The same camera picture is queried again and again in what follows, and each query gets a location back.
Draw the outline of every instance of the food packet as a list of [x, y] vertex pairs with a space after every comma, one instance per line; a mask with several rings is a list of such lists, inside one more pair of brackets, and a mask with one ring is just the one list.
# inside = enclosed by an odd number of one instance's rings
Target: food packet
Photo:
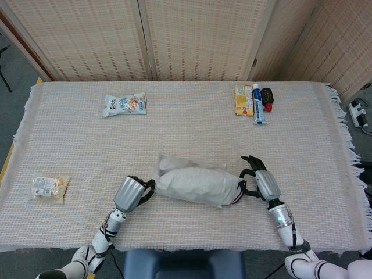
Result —
[[63, 196], [69, 180], [68, 176], [53, 178], [35, 175], [31, 183], [29, 197], [41, 201], [63, 203]]
[[105, 96], [105, 107], [102, 111], [103, 117], [130, 114], [146, 114], [146, 93], [136, 93], [121, 98], [111, 95]]

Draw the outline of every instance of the red cap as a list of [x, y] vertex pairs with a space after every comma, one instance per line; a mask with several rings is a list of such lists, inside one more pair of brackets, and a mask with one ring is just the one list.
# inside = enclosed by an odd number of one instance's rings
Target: red cap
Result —
[[273, 110], [273, 104], [267, 103], [263, 109], [264, 112], [271, 112]]

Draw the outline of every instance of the plastic bag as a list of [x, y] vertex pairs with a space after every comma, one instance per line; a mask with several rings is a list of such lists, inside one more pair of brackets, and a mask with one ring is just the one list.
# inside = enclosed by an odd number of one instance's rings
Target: plastic bag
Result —
[[29, 198], [63, 203], [63, 196], [65, 195], [67, 185], [70, 177], [44, 177], [35, 175], [31, 183]]
[[103, 117], [113, 115], [145, 115], [146, 114], [146, 93], [126, 95], [121, 98], [105, 96], [105, 107], [102, 111]]
[[235, 203], [243, 194], [238, 186], [242, 179], [228, 173], [226, 164], [160, 155], [154, 180], [159, 195], [217, 207]]

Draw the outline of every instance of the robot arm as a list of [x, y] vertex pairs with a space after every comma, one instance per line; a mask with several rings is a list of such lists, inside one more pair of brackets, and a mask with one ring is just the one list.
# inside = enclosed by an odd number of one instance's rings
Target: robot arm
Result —
[[127, 214], [138, 205], [146, 202], [152, 195], [155, 182], [143, 182], [138, 177], [126, 177], [114, 197], [115, 208], [107, 215], [105, 221], [92, 240], [92, 247], [82, 246], [74, 254], [71, 263], [61, 269], [45, 271], [37, 279], [85, 279], [88, 273], [96, 273], [103, 265], [106, 254], [113, 248], [114, 238], [124, 223]]
[[254, 176], [257, 182], [257, 191], [248, 191], [246, 181], [239, 186], [246, 195], [262, 198], [269, 203], [269, 214], [276, 225], [280, 238], [293, 255], [285, 258], [285, 268], [289, 275], [297, 279], [359, 279], [362, 273], [371, 274], [372, 263], [369, 260], [360, 260], [351, 263], [348, 270], [338, 267], [324, 260], [319, 260], [311, 250], [310, 244], [304, 240], [295, 225], [294, 217], [289, 207], [279, 200], [281, 191], [274, 176], [267, 171], [263, 162], [253, 156], [242, 156], [252, 170], [245, 169], [240, 177], [246, 174]]

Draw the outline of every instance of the table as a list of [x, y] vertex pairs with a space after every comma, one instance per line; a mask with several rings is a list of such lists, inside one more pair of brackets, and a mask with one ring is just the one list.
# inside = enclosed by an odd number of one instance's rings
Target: table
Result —
[[[247, 167], [240, 156], [255, 155], [275, 175], [281, 198], [315, 251], [370, 248], [363, 183], [337, 93], [322, 83], [260, 83], [273, 89], [275, 99], [268, 125], [260, 127], [234, 114], [235, 84], [33, 87], [0, 188], [1, 249], [89, 244], [122, 179], [150, 179], [158, 153], [225, 162], [235, 175]], [[146, 116], [102, 118], [105, 94], [142, 91]], [[63, 205], [27, 201], [35, 172], [71, 176]], [[251, 197], [218, 209], [154, 195], [128, 215], [116, 247], [285, 249], [266, 207]]]

